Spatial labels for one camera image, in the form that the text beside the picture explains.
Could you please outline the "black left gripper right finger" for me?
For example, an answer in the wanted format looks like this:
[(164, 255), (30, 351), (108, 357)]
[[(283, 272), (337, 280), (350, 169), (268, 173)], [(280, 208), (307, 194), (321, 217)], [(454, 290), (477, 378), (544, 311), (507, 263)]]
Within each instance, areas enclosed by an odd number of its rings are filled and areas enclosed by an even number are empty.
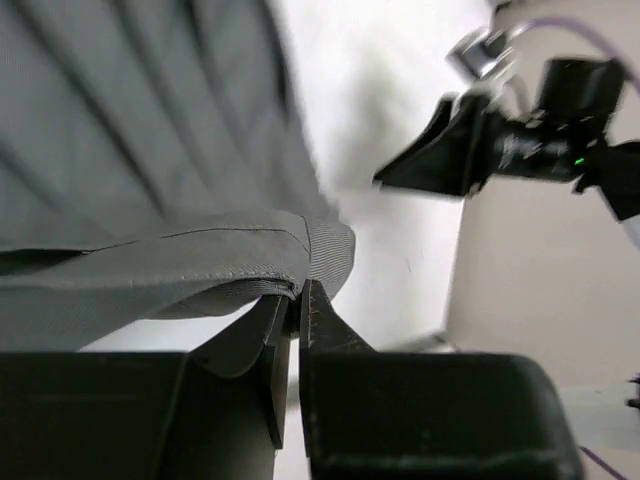
[(556, 389), (511, 354), (378, 352), (321, 283), (301, 294), (300, 402), (315, 479), (581, 479)]

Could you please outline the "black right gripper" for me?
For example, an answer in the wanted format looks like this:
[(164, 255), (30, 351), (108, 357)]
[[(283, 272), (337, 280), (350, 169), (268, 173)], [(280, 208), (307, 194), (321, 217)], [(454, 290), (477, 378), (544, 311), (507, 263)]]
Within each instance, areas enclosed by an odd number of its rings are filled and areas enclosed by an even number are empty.
[(373, 181), (459, 198), (490, 175), (569, 183), (608, 127), (606, 115), (520, 120), (490, 114), (489, 106), (482, 94), (465, 94), (459, 104), (441, 98), (426, 128)]

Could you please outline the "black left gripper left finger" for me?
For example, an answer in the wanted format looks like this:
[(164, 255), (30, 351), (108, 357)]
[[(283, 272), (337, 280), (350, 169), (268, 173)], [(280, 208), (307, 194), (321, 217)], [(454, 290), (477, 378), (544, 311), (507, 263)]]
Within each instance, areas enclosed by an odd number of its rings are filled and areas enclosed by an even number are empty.
[(190, 352), (5, 353), (5, 479), (269, 479), (290, 302), (262, 298)]

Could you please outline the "grey pleated skirt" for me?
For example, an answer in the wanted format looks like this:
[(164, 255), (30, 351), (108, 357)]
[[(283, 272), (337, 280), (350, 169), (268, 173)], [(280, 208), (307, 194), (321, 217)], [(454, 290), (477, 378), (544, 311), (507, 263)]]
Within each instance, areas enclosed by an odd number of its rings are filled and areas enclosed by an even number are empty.
[(354, 249), (266, 2), (2, 3), (3, 350), (335, 295)]

